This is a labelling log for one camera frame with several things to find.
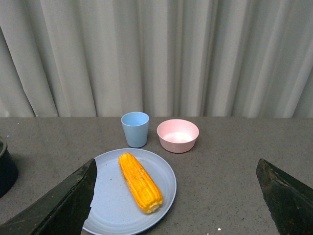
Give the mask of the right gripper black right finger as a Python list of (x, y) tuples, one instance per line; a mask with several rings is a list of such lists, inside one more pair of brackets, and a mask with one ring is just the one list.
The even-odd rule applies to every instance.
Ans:
[(256, 175), (264, 201), (281, 235), (313, 233), (313, 189), (260, 159)]

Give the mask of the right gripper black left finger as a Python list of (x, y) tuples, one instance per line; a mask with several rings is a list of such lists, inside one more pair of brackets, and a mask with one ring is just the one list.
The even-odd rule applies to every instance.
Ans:
[(79, 235), (91, 210), (97, 177), (91, 159), (34, 204), (0, 226), (2, 235)]

